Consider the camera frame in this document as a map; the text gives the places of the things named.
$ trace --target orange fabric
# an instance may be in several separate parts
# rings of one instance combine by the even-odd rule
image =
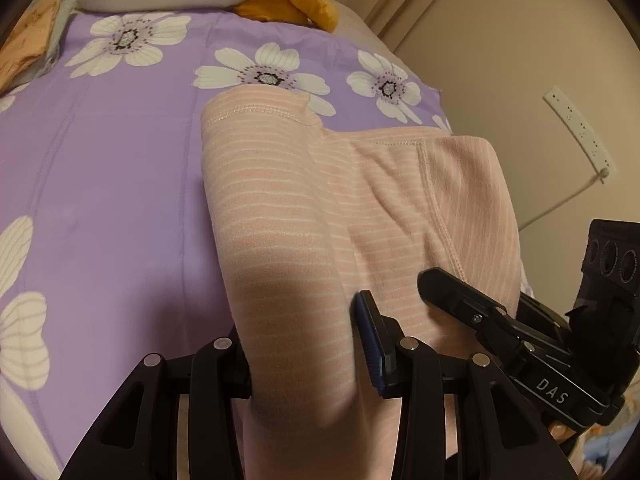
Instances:
[[[338,26],[338,10],[329,0],[289,0],[322,30],[333,32]]]
[[[289,0],[245,0],[234,9],[238,16],[258,22],[308,25],[309,18]]]
[[[20,17],[0,50],[0,92],[46,53],[61,0],[40,0]]]
[[[311,20],[327,32],[338,25],[338,10],[329,0],[246,0],[234,10],[243,18],[259,22],[307,25]]]
[[[514,315],[518,227],[484,139],[428,126],[336,133],[308,99],[242,85],[202,111],[204,189],[251,368],[244,472],[388,480],[400,402],[371,386],[351,325],[354,293],[371,290],[407,335],[468,358],[480,349],[473,331],[425,305],[416,276],[443,267]],[[447,411],[448,454],[455,424]]]

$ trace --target stitched seam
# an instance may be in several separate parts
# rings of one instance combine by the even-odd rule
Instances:
[[[282,117],[284,119],[288,119],[290,121],[294,121],[296,123],[299,124],[303,124],[305,126],[312,126],[313,124],[317,124],[317,121],[313,121],[313,122],[308,122],[308,121],[303,121],[301,120],[299,117],[297,117],[296,115],[292,114],[291,112],[287,112],[286,110],[282,110],[281,108],[273,108],[273,107],[267,107],[267,106],[263,106],[263,105],[243,105],[243,106],[239,106],[237,108],[233,108],[232,110],[223,113],[222,115],[218,115],[217,117],[214,117],[213,119],[209,119],[208,121],[206,121],[204,123],[204,128],[208,128],[209,126],[211,126],[212,124],[215,124],[219,121],[222,121],[224,119],[228,119],[229,117],[232,117],[234,115],[238,115],[238,114],[242,114],[242,113],[246,113],[246,112],[261,112],[261,113],[265,113],[265,114],[269,114],[269,115],[276,115],[279,117]]]
[[[386,142],[386,140],[367,140],[367,139],[350,139],[349,137],[345,137],[344,139],[325,139],[324,142],[327,144],[337,144],[338,142],[366,142],[367,144],[377,144],[379,146],[419,146],[425,140],[431,142],[432,140],[444,139],[448,137],[433,137],[429,139],[414,139],[414,140],[396,140],[395,142]]]
[[[47,146],[47,149],[42,157],[42,160],[40,161],[40,167],[38,169],[38,173],[34,181],[33,189],[31,190],[31,196],[29,197],[29,210],[30,212],[32,212],[31,220],[33,221],[34,230],[35,230],[36,220],[38,217],[38,210],[40,208],[40,201],[42,200],[44,189],[47,186],[49,175],[56,161],[56,157],[58,156],[58,152],[60,151],[60,148],[65,142],[65,139],[68,134],[69,127],[71,126],[71,123],[73,121],[73,118],[75,118],[76,116],[76,110],[82,105],[82,103],[84,102],[84,99],[87,96],[87,89],[89,88],[89,86],[91,86],[91,81],[86,81],[84,83],[84,89],[81,94],[82,95],[81,99],[79,101],[74,101],[72,105],[68,108],[66,112],[66,117],[60,124],[59,131],[57,132],[57,134],[54,135],[53,139]],[[19,282],[21,287],[18,288],[18,291],[17,291],[18,293],[21,293],[26,290],[26,280],[27,280],[27,274],[26,272],[22,272],[22,277]],[[58,447],[55,445],[54,439],[52,438],[51,432],[49,431],[49,426],[46,423],[38,396],[36,395],[35,392],[30,392],[30,398],[34,404],[34,412],[40,417],[40,420],[42,422],[40,431],[43,433],[43,436],[45,437],[49,445],[49,449],[53,453],[55,459],[58,461],[58,464],[64,465],[65,462],[62,460],[62,455],[60,454]]]
[[[447,229],[447,225],[442,219],[442,215],[440,213],[440,205],[436,200],[435,193],[433,191],[433,180],[431,179],[431,171],[429,170],[428,157],[426,154],[426,150],[424,149],[424,145],[421,144],[417,146],[418,148],[418,156],[420,156],[421,164],[420,164],[420,177],[422,179],[422,184],[427,190],[428,200],[431,204],[431,209],[433,211],[433,216],[435,217],[436,229],[439,231],[440,236],[444,241],[444,245],[447,250],[447,256],[449,257],[449,263],[452,265],[458,274],[458,277],[463,282],[466,282],[465,270],[462,268],[462,263],[460,263],[460,257],[458,256],[458,252],[456,251],[455,246],[453,245],[453,240],[449,235],[449,230]]]
[[[208,48],[209,39],[212,35],[213,30],[215,29],[215,26],[217,25],[217,22],[218,20],[216,20],[216,23],[209,24],[209,33],[207,35],[207,39],[205,40],[205,46],[200,56],[200,65],[204,63],[204,59],[209,51],[209,48]],[[188,341],[190,340],[190,337],[189,337],[190,324],[189,324],[189,316],[187,316],[188,298],[187,298],[187,279],[186,279],[186,272],[185,272],[187,233],[186,233],[184,219],[186,218],[187,180],[188,180],[187,175],[189,173],[189,154],[190,154],[189,146],[190,146],[191,134],[193,129],[193,115],[196,111],[196,105],[198,103],[198,94],[199,94],[198,88],[196,88],[195,86],[192,86],[191,88],[193,90],[193,100],[191,101],[191,113],[189,114],[188,124],[186,125],[187,126],[186,135],[184,137],[184,145],[182,147],[184,151],[182,154],[182,180],[180,182],[180,197],[179,197],[180,209],[178,212],[178,222],[180,224],[180,282],[181,282],[180,285],[182,287],[182,290],[180,291],[180,293],[182,295],[182,326],[176,327],[175,332],[170,337],[170,340],[173,340],[178,334],[178,332],[180,331],[180,329],[183,329],[184,340],[181,343],[185,343],[187,346],[188,346]]]

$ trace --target blue gripper pad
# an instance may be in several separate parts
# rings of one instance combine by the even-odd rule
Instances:
[[[389,374],[396,370],[396,350],[368,290],[358,292],[353,301],[354,317],[364,349],[371,384],[381,397],[389,393]]]

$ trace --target beige wall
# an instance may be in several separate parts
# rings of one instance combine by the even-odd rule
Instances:
[[[522,224],[593,170],[542,100],[558,85],[618,166],[521,233],[537,296],[572,306],[591,219],[640,221],[640,51],[606,0],[436,0],[396,54],[442,88],[458,134],[494,145]]]

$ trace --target power strip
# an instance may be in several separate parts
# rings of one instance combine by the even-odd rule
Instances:
[[[554,86],[546,93],[544,100],[553,108],[566,127],[569,128],[596,173],[603,172],[606,169],[608,173],[604,171],[602,174],[607,175],[606,180],[611,180],[613,174],[616,173],[616,165],[611,160],[611,156],[604,147],[602,140],[584,118],[584,115],[580,113],[580,110],[569,101],[569,98],[557,86]]]

